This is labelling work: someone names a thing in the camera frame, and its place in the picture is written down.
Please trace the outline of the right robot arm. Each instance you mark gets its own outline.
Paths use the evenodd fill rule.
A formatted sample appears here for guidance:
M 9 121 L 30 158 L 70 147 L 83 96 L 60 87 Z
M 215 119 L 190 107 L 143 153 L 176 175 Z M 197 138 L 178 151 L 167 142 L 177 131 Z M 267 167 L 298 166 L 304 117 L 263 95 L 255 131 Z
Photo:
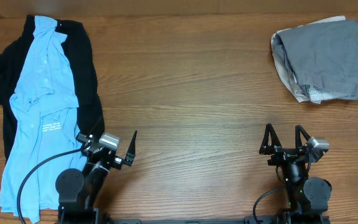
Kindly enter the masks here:
M 259 153 L 269 155 L 268 165 L 274 166 L 276 171 L 282 171 L 276 176 L 283 186 L 262 194 L 255 201 L 252 211 L 254 221 L 275 224 L 329 223 L 329 218 L 323 213 L 328 210 L 332 185 L 325 179 L 309 176 L 311 165 L 328 151 L 327 140 L 310 136 L 300 125 L 295 126 L 295 147 L 284 148 L 272 124 L 267 124 Z M 287 192 L 288 208 L 281 209 L 273 217 L 258 218 L 258 203 L 282 189 Z

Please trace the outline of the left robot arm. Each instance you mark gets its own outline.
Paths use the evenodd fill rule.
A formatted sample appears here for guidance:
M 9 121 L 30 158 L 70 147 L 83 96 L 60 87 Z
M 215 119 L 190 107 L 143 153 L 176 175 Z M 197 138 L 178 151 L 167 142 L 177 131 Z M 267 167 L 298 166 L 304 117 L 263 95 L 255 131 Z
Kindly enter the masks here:
M 66 224 L 108 224 L 112 219 L 108 214 L 94 207 L 105 178 L 111 169 L 120 170 L 123 165 L 131 166 L 135 159 L 135 140 L 133 134 L 126 156 L 116 155 L 120 140 L 117 136 L 103 133 L 100 138 L 93 135 L 78 134 L 76 139 L 82 143 L 81 153 L 86 156 L 82 170 L 64 170 L 55 183 L 59 194 L 58 222 Z

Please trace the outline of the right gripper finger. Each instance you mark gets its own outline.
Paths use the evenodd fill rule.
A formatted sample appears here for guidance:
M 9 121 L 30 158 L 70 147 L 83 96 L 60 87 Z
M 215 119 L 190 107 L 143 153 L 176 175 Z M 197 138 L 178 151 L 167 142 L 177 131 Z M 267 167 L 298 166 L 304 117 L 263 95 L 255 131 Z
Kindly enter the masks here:
M 306 145 L 302 144 L 301 136 L 303 136 L 306 140 Z M 295 126 L 295 148 L 300 149 L 304 148 L 308 145 L 308 140 L 311 136 L 304 130 L 304 128 L 299 124 Z
M 264 137 L 259 149 L 259 154 L 272 155 L 275 154 L 277 148 L 281 148 L 281 143 L 271 123 L 265 127 Z

